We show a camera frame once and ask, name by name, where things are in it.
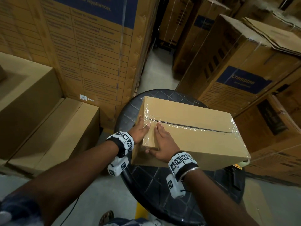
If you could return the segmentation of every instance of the person's left hand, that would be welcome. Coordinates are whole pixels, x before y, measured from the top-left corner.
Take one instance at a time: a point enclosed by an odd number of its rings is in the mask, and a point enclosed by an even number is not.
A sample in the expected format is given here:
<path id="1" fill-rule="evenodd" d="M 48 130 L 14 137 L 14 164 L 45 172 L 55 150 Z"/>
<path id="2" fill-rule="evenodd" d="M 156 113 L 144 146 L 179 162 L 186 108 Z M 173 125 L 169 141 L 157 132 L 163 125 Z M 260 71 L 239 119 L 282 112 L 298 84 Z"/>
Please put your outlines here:
<path id="1" fill-rule="evenodd" d="M 138 123 L 128 131 L 128 134 L 133 137 L 135 144 L 139 143 L 143 139 L 143 137 L 148 133 L 150 126 L 151 124 L 148 123 L 145 127 L 143 127 L 143 118 L 140 115 Z"/>

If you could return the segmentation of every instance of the person's right hand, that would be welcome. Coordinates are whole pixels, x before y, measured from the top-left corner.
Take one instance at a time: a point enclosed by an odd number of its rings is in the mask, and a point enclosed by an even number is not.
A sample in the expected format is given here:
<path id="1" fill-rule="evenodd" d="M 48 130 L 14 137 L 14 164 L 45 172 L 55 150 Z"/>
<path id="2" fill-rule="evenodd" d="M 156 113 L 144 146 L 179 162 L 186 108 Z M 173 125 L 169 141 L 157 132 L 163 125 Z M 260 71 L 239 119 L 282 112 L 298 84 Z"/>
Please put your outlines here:
<path id="1" fill-rule="evenodd" d="M 154 128 L 155 136 L 159 144 L 159 150 L 148 149 L 146 153 L 150 153 L 158 160 L 168 163 L 171 157 L 180 151 L 178 145 L 175 143 L 170 133 L 158 122 Z"/>

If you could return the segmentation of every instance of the person's left arm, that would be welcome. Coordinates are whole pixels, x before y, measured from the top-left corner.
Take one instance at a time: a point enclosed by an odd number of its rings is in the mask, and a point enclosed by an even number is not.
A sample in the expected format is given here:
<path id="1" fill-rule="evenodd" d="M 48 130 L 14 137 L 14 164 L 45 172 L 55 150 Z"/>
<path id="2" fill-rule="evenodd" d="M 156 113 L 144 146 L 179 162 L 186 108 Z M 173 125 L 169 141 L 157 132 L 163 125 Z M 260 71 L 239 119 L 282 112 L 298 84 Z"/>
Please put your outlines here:
<path id="1" fill-rule="evenodd" d="M 150 124 L 143 127 L 140 117 L 137 125 L 128 131 L 135 144 L 143 139 L 149 127 Z M 50 226 L 117 154 L 117 145 L 113 141 L 105 141 L 43 172 L 12 194 L 32 198 L 40 207 L 44 225 Z"/>

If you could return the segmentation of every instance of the silver bracelet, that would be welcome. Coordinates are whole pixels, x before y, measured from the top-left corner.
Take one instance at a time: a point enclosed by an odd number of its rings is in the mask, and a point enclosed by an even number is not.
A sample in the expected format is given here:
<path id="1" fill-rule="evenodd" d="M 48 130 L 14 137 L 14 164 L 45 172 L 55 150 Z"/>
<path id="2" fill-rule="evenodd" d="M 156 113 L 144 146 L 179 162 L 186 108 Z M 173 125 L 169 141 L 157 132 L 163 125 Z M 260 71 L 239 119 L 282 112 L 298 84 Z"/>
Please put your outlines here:
<path id="1" fill-rule="evenodd" d="M 188 172 L 194 171 L 194 170 L 196 170 L 196 169 L 200 169 L 200 167 L 194 167 L 194 168 L 191 168 L 190 170 L 186 171 L 184 174 L 181 175 L 179 181 L 183 182 L 183 181 L 182 181 L 182 178 L 183 178 Z"/>

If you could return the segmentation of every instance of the black plastic stool top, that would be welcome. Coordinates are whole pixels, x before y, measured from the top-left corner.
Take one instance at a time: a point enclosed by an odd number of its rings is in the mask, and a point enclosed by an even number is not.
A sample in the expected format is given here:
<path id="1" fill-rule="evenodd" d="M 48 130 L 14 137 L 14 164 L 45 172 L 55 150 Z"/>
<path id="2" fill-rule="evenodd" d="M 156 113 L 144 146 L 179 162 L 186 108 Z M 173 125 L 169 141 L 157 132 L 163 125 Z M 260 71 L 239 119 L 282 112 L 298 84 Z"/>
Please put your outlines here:
<path id="1" fill-rule="evenodd" d="M 202 102 L 174 90 L 146 91 L 135 96 L 126 104 L 117 119 L 115 132 L 126 132 L 133 127 L 144 96 L 206 107 Z M 245 187 L 243 170 L 224 168 L 217 171 L 205 171 L 205 173 L 236 203 L 240 203 Z M 134 198 L 157 218 L 175 225 L 207 225 L 190 192 L 186 192 L 182 198 L 173 199 L 171 197 L 166 182 L 169 174 L 170 170 L 164 167 L 129 165 L 121 176 Z"/>

